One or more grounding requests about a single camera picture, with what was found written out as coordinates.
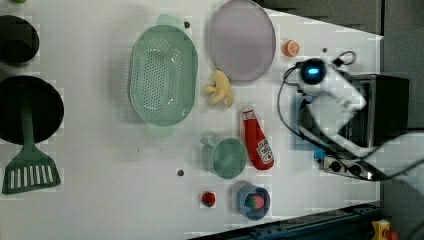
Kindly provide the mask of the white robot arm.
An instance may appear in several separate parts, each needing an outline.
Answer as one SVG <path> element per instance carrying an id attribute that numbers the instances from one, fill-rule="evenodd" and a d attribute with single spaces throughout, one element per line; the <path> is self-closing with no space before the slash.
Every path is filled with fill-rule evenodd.
<path id="1" fill-rule="evenodd" d="M 300 135 L 326 151 L 348 159 L 423 154 L 423 133 L 407 130 L 407 79 L 353 76 L 337 62 L 312 58 L 299 64 L 298 90 L 312 97 L 299 110 Z"/>

